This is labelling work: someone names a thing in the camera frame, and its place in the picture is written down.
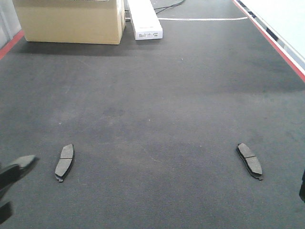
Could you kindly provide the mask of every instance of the white box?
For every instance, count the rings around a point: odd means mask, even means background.
[[[150,0],[128,0],[136,40],[163,38],[163,29]]]

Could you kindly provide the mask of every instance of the white wall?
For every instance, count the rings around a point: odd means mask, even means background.
[[[12,0],[0,0],[0,48],[21,30]]]

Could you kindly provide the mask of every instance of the brake pad friction material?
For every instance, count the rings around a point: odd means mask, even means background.
[[[61,151],[61,159],[73,158],[73,154],[74,150],[72,144],[64,146]]]
[[[55,177],[59,182],[63,182],[64,178],[69,173],[74,159],[73,145],[67,145],[62,148],[61,158],[55,169]]]
[[[263,180],[263,170],[261,164],[251,149],[246,144],[241,143],[237,146],[236,151],[244,161],[250,175],[256,179]]]

